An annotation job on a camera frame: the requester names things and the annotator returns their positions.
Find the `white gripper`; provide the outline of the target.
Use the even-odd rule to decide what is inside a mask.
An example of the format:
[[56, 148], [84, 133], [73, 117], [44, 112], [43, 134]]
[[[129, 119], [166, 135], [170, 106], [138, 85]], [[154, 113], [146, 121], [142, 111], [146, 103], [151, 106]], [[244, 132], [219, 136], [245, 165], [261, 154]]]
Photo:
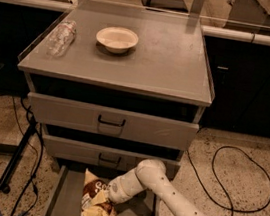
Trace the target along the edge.
[[118, 176], [117, 178], [111, 180], [108, 184], [107, 191], [100, 190], [99, 193], [97, 193], [96, 196], [93, 197], [91, 201], [92, 206], [100, 205], [104, 208], [107, 208], [109, 204], [108, 199], [112, 203], [118, 204], [130, 200], [132, 197], [125, 191], [123, 187], [124, 180], [122, 178], [123, 177]]

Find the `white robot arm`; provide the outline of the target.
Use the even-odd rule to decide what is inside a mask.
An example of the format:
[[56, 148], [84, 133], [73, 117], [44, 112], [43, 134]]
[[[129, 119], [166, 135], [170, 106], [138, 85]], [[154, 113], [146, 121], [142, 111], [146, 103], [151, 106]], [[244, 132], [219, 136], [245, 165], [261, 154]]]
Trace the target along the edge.
[[146, 159], [110, 184], [95, 197], [94, 203], [106, 201], [121, 204], [145, 189], [158, 196], [174, 216], [205, 216], [188, 201], [166, 177], [166, 166], [160, 160]]

